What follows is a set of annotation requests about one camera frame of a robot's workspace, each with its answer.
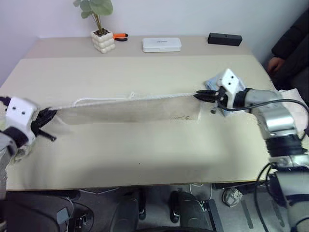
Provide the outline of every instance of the green leaf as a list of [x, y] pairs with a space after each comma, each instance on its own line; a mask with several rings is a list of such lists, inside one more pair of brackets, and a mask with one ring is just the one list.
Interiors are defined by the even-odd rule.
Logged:
[[94, 0], [90, 0], [90, 7], [97, 15], [110, 15], [113, 11], [111, 0], [101, 0], [100, 4], [95, 4]]
[[81, 3], [81, 0], [75, 0], [75, 1], [73, 2], [73, 4], [74, 4], [75, 7], [78, 7], [80, 3]]
[[90, 8], [90, 4], [88, 0], [82, 0], [80, 3], [80, 7], [82, 9], [82, 11], [84, 12], [90, 12], [91, 8]]
[[82, 18], [88, 18], [92, 13], [93, 13], [92, 11], [89, 11], [89, 12], [83, 11], [81, 15], [82, 15]]

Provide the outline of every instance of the white bubble pot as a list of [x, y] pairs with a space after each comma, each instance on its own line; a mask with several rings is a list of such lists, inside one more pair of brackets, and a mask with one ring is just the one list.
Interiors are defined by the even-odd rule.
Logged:
[[115, 48], [115, 40], [113, 33], [107, 33], [106, 35], [97, 36], [95, 31], [91, 32], [93, 46], [101, 53], [105, 54]]

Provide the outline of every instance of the beige tabletop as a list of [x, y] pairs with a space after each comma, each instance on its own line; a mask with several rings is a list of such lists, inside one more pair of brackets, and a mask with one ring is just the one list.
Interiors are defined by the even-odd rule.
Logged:
[[[106, 55], [89, 38], [38, 40], [0, 88], [1, 95], [46, 107], [132, 91], [193, 92], [226, 68], [247, 87], [274, 89], [245, 44], [210, 45], [205, 37], [181, 37], [179, 53], [145, 54], [142, 38], [116, 42]], [[203, 104], [199, 121], [68, 126], [54, 118], [43, 129], [57, 140], [38, 137], [32, 153], [7, 168], [7, 189], [254, 180], [269, 157], [254, 116], [212, 115], [211, 107]]]

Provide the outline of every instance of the white wall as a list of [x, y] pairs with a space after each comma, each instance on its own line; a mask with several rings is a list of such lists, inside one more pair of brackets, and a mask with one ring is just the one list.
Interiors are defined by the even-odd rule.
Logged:
[[[73, 0], [0, 1], [0, 85], [37, 37], [89, 36]], [[240, 34], [263, 62], [309, 0], [112, 0], [103, 25], [130, 35]]]

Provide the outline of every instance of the orange scissors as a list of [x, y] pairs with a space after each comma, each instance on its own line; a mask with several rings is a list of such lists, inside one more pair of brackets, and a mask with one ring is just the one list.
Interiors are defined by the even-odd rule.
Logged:
[[127, 37], [129, 35], [126, 33], [118, 33], [118, 34], [114, 34], [114, 40], [116, 41], [127, 41]]

